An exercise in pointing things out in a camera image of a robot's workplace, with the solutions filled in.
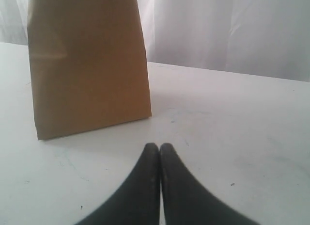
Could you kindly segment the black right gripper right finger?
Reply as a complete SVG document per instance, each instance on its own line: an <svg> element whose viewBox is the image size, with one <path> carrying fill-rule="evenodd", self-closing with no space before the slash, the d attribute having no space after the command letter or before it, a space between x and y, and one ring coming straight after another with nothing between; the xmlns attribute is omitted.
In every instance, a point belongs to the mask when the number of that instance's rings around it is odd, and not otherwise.
<svg viewBox="0 0 310 225"><path fill-rule="evenodd" d="M160 147L167 225L256 225L211 194L186 168L172 144Z"/></svg>

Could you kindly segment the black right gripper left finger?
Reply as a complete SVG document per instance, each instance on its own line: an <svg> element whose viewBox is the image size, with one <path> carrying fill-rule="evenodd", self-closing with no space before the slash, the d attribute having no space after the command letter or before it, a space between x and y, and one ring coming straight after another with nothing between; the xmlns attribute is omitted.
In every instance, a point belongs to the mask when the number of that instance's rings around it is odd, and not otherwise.
<svg viewBox="0 0 310 225"><path fill-rule="evenodd" d="M78 225L157 225L160 216L160 156L147 143L115 193Z"/></svg>

